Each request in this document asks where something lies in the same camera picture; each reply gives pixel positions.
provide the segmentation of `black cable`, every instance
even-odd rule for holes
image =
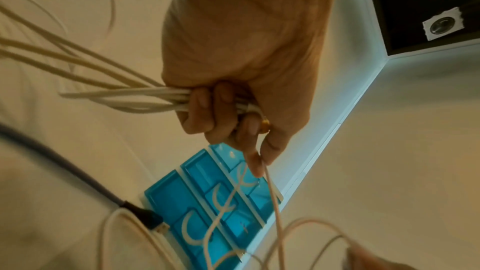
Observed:
[[[0,135],[4,138],[9,139],[12,142],[17,143],[18,145],[29,149],[32,152],[35,152],[39,156],[51,161],[52,163],[58,165],[60,168],[67,170],[72,175],[80,179],[85,184],[89,185],[95,191],[100,193],[102,196],[116,204],[121,208],[128,209],[131,211],[148,229],[154,229],[161,223],[163,223],[163,218],[151,210],[146,210],[139,208],[126,200],[120,199],[118,196],[113,194],[110,190],[105,188],[101,183],[95,180],[93,177],[85,173],[82,169],[71,163],[68,159],[64,158],[51,148],[42,144],[41,142],[21,133],[20,131],[15,130],[12,127],[9,127],[0,122]]]

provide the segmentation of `cable connector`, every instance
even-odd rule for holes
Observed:
[[[128,201],[124,201],[120,208],[125,208],[132,212],[135,217],[149,230],[157,228],[164,222],[164,218],[152,210],[142,209]]]

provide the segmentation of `blue cable organizer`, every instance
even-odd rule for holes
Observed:
[[[245,167],[240,151],[223,143],[211,145],[145,191],[150,206],[170,225],[188,256],[188,269],[207,269],[202,240]],[[282,196],[276,193],[280,203]],[[230,206],[209,240],[212,264],[233,249],[246,249],[273,213],[267,181],[248,170]],[[229,257],[218,269],[233,270],[240,258]]]

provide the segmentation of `bundle of white cables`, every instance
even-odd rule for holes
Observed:
[[[75,91],[65,91],[65,83],[60,81],[60,92],[59,94],[63,98],[67,99],[88,99],[94,103],[101,104],[112,109],[127,112],[127,113],[137,113],[137,114],[148,114],[148,113],[160,113],[160,112],[167,112],[167,111],[187,111],[188,110],[188,101],[190,98],[191,90],[189,88],[175,88],[175,87],[167,87],[163,84],[142,75],[133,69],[115,62],[109,58],[106,58],[97,52],[90,50],[88,48],[82,47],[70,40],[68,40],[68,31],[64,24],[51,12],[45,9],[42,5],[40,5],[35,0],[27,0],[28,2],[34,4],[40,10],[45,12],[48,16],[50,16],[63,30],[64,37],[58,36],[48,30],[43,29],[42,27],[34,24],[31,21],[26,20],[25,18],[21,17],[20,15],[16,14],[12,10],[10,10],[4,3],[0,2],[0,13],[8,17],[12,20],[13,24],[19,31],[21,31],[31,43],[24,43],[19,40],[14,40],[9,37],[0,36],[0,57],[10,58],[14,61],[19,63],[33,66],[45,72],[57,75],[60,79],[63,80],[70,80],[73,81]],[[108,36],[110,35],[112,29],[115,25],[116,20],[116,4],[115,0],[110,0],[110,23],[108,26],[107,33],[105,35],[105,41],[107,40]],[[51,43],[52,45],[56,46],[58,49],[63,51],[63,53],[52,51],[50,49],[44,48],[39,46],[36,43],[36,39],[31,37],[26,31],[25,28],[28,30],[36,33],[41,38],[46,40],[47,42]],[[41,62],[35,59],[32,59],[28,56],[22,55],[21,53],[12,51],[12,50],[23,50],[30,53],[38,54],[44,56],[46,59],[45,62]],[[90,58],[93,58],[102,64],[94,63]],[[55,63],[51,60],[59,60],[62,62],[68,63],[69,70],[63,70],[61,68],[56,67]],[[110,68],[105,67],[104,65],[109,65],[110,67],[116,68],[128,76],[119,73],[118,71],[111,70]],[[85,77],[81,75],[80,67],[85,67],[91,69],[93,71],[97,71],[103,73],[106,76],[117,81],[117,83],[111,82],[104,82],[96,79],[92,79],[89,77]],[[90,87],[100,88],[100,90],[87,90],[86,85]],[[114,98],[119,97],[132,97],[132,96],[143,96],[148,98],[153,98],[154,101],[151,102],[139,102],[139,101],[131,101],[131,100],[115,100]],[[246,113],[246,112],[258,112],[262,115],[259,107],[255,105],[255,101],[245,100],[245,99],[238,99],[237,100],[237,110],[239,114]],[[247,253],[245,250],[234,250],[228,252],[223,257],[221,257],[215,264],[212,264],[212,260],[209,254],[209,239],[219,224],[222,216],[226,212],[231,212],[233,207],[230,206],[230,203],[235,195],[235,193],[239,190],[240,186],[242,185],[243,177],[247,172],[247,168],[243,170],[243,174],[241,176],[241,180],[235,186],[232,193],[229,195],[228,199],[226,200],[224,206],[221,208],[218,216],[215,218],[213,223],[208,228],[203,240],[203,253],[206,260],[206,265],[208,270],[216,269],[224,260],[229,257],[237,256],[238,254],[245,254]],[[320,259],[322,254],[325,252],[325,249],[333,243],[336,239],[343,238],[352,248],[352,250],[356,250],[357,252],[362,252],[365,255],[369,255],[364,249],[362,249],[359,245],[357,245],[354,241],[352,241],[349,237],[347,237],[340,229],[338,229],[335,225],[323,221],[317,218],[299,218],[294,220],[290,224],[288,224],[285,228],[282,228],[281,218],[280,218],[280,210],[278,206],[278,202],[276,196],[273,192],[272,181],[270,179],[269,171],[265,169],[265,177],[269,185],[270,197],[273,203],[274,208],[274,215],[275,215],[275,224],[277,230],[277,240],[271,245],[266,257],[264,260],[260,259],[259,257],[250,254],[253,258],[255,258],[261,265],[261,268],[268,269],[268,263],[274,253],[278,251],[278,261],[279,261],[279,268],[280,270],[285,270],[285,253],[284,253],[284,240],[298,227],[307,225],[307,224],[320,224],[327,226],[333,229],[335,232],[338,233],[337,236],[332,238],[321,250],[318,256],[315,258],[314,262],[311,265],[310,269],[313,269]],[[162,247],[159,245],[158,241],[153,237],[152,232],[148,231],[142,224],[133,216],[131,213],[124,209],[119,209],[112,214],[112,216],[108,219],[107,225],[104,229],[102,246],[101,246],[101,258],[100,264],[102,269],[108,269],[108,240],[110,233],[110,223],[118,216],[122,216],[127,218],[130,222],[134,223],[138,229],[142,232],[142,234],[147,238],[147,240],[156,248],[158,253],[162,255],[171,265],[173,268],[176,266],[172,262],[172,259],[165,254]]]

